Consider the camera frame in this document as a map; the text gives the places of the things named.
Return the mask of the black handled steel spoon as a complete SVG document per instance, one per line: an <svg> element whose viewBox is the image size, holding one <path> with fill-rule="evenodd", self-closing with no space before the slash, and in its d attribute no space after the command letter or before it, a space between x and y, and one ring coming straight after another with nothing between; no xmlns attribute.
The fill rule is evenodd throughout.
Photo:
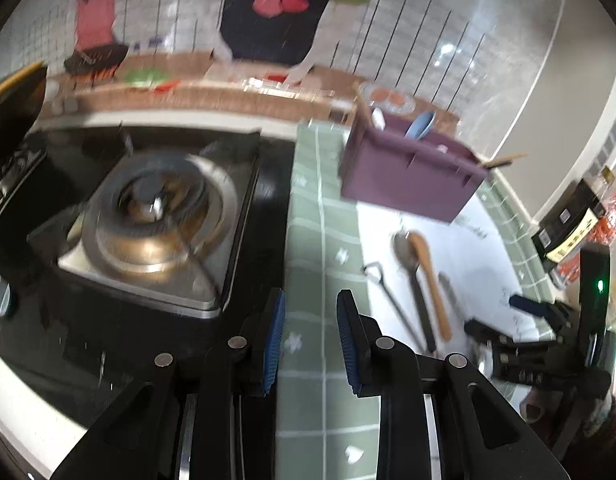
<svg viewBox="0 0 616 480"><path fill-rule="evenodd" d="M406 272L409 279L414 305L419 315L422 333L425 339L426 353L429 356L436 356L436 337L432 324L430 324L430 315L428 314L422 287L416 275L420 265L419 259L415 255L415 251L405 232L398 232L393 236L393 251L397 261L404 268L404 272Z"/></svg>

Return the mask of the wooden spoon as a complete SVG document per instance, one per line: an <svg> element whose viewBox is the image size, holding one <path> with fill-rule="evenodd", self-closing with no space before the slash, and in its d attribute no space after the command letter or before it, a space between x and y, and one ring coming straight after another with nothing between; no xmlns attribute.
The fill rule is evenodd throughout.
<svg viewBox="0 0 616 480"><path fill-rule="evenodd" d="M432 257L430 256L430 248L425 237L419 232L411 231L408 233L407 238L416 258L419 260L420 267L424 271L427 286L430 290L430 298L433 300L439 333L442 335L443 341L449 342L452 338L452 328L444 300L442 300L442 295L440 294L438 279L436 278Z"/></svg>

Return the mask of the wooden chopstick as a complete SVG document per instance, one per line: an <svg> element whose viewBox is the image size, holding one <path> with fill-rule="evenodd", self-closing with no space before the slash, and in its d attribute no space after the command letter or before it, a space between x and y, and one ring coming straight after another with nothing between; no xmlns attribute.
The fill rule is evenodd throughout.
<svg viewBox="0 0 616 480"><path fill-rule="evenodd" d="M516 160L523 159L527 157L527 153L517 153L508 156L496 157L491 160L484 160L479 163L479 166L486 169L496 169L499 167L505 167L512 165Z"/></svg>

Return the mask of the purple plastic utensil bin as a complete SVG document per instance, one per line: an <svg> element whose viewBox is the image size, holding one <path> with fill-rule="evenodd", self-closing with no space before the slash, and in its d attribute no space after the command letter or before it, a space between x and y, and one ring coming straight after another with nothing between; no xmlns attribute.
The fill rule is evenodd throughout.
<svg viewBox="0 0 616 480"><path fill-rule="evenodd" d="M361 115L352 123L340 160L340 194L348 200L450 223L485 180L469 148L442 133L406 137L409 123L386 116L378 130Z"/></svg>

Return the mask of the blue ceramic spoon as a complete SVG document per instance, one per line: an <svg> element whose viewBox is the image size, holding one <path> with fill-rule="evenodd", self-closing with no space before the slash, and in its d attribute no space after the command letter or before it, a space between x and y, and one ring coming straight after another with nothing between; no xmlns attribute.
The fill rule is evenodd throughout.
<svg viewBox="0 0 616 480"><path fill-rule="evenodd" d="M407 129L404 137L409 140L421 140L433 127L436 118L434 110L426 110L419 114Z"/></svg>

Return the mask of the green white table mat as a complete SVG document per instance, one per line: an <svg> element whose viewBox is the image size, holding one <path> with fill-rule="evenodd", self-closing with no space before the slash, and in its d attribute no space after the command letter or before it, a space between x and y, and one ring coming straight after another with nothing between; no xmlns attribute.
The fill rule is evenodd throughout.
<svg viewBox="0 0 616 480"><path fill-rule="evenodd" d="M371 479L380 404L351 391L336 326L348 289L381 331L421 350L425 341L407 272L392 239L418 232L442 281L453 337L443 354L472 354L468 318L517 340L546 338L546 323L514 310L514 294L550 298L526 228L493 185L483 184L449 224L344 200L337 169L348 132L307 122L297 129L285 255L286 322L278 379L276 476Z"/></svg>

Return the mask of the dark soy sauce bottle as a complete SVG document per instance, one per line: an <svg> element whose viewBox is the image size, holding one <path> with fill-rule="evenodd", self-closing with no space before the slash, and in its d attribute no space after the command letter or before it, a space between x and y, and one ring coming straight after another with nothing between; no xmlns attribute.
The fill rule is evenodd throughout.
<svg viewBox="0 0 616 480"><path fill-rule="evenodd" d="M605 214L602 197L608 180L600 174L584 177L540 222L532 236L543 270L565 260Z"/></svg>

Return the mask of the steel gas stove burner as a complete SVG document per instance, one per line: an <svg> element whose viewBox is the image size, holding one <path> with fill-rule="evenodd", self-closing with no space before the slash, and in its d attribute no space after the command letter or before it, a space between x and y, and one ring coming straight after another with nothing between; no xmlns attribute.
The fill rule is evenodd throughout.
<svg viewBox="0 0 616 480"><path fill-rule="evenodd" d="M231 296L257 163L256 152L217 144L125 156L29 243L63 278L154 310L216 318Z"/></svg>

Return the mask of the black glass cooktop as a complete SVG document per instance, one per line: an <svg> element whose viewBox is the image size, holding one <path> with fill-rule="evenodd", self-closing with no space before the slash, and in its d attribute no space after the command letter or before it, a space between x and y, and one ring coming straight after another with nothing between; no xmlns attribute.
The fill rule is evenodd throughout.
<svg viewBox="0 0 616 480"><path fill-rule="evenodd" d="M40 129L0 156L0 358L91 426L159 353L283 283L295 147L260 130Z"/></svg>

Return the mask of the cartoon couple wall sticker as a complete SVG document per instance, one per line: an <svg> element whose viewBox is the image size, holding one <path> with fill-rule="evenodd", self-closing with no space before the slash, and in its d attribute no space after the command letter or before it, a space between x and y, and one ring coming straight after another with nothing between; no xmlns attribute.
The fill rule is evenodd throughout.
<svg viewBox="0 0 616 480"><path fill-rule="evenodd" d="M323 66L462 113L532 70L529 0L22 0L0 30L0 77L34 61L94 84L135 56L202 52L304 84Z"/></svg>

